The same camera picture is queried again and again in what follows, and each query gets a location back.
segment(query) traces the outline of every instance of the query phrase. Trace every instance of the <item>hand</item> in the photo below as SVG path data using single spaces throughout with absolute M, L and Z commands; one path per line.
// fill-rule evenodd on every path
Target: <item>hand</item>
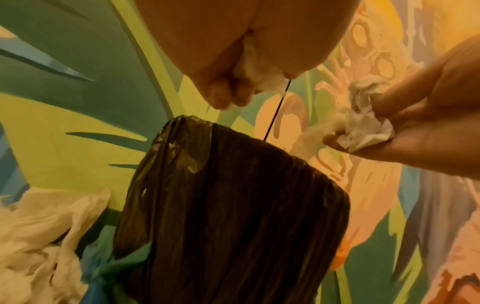
M 288 79 L 322 63 L 347 30 L 359 0 L 135 0 L 151 34 L 216 109 L 245 106 L 255 88 L 235 79 L 242 37 L 252 33 Z
M 353 154 L 480 179 L 479 52 L 480 37 L 473 37 L 374 100 L 395 136 Z M 323 141 L 344 151 L 336 139 Z

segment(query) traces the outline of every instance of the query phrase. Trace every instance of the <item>white tissue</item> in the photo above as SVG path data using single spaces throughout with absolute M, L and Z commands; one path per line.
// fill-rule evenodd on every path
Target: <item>white tissue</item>
M 283 73 L 255 48 L 254 38 L 250 34 L 243 37 L 243 53 L 233 70 L 233 76 L 250 80 L 257 90 L 281 95 L 285 93 Z
M 322 122 L 305 130 L 294 143 L 290 154 L 308 161 L 318 153 L 322 139 L 329 134 L 344 133 L 337 142 L 350 153 L 389 140 L 394 128 L 386 118 L 375 116 L 372 94 L 382 93 L 383 79 L 367 77 L 351 83 L 350 108 L 338 108 Z
M 107 207 L 110 192 L 28 190 L 0 207 L 0 304 L 79 303 L 87 290 L 75 250 Z M 63 233 L 60 246 L 51 243 Z

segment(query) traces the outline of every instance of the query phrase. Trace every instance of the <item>teal plastic bag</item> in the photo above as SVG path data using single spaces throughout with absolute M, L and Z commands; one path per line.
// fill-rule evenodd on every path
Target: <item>teal plastic bag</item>
M 125 294 L 117 275 L 132 269 L 146 261 L 151 243 L 145 244 L 130 255 L 115 260 L 112 257 L 115 227 L 105 226 L 98 239 L 83 251 L 80 266 L 82 282 L 88 284 L 88 290 L 80 304 L 137 304 Z

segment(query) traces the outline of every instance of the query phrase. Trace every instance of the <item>painting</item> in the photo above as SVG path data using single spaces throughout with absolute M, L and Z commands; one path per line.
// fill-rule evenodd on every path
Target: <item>painting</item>
M 398 83 L 480 34 L 479 14 L 477 0 L 364 0 L 328 60 L 292 81 L 267 141 L 289 151 L 305 129 L 349 106 L 352 81 Z M 0 201 L 30 186 L 108 187 L 115 221 L 169 119 L 195 115 L 263 139 L 280 99 L 261 93 L 245 108 L 209 107 L 130 0 L 3 0 Z M 480 303 L 479 182 L 325 146 L 308 162 L 351 199 L 315 304 Z

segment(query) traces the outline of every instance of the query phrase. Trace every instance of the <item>black plastic bag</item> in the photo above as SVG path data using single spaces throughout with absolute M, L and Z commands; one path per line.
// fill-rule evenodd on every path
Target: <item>black plastic bag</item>
M 303 160 L 196 117 L 162 129 L 140 163 L 114 239 L 139 303 L 310 303 L 347 228 L 348 196 Z

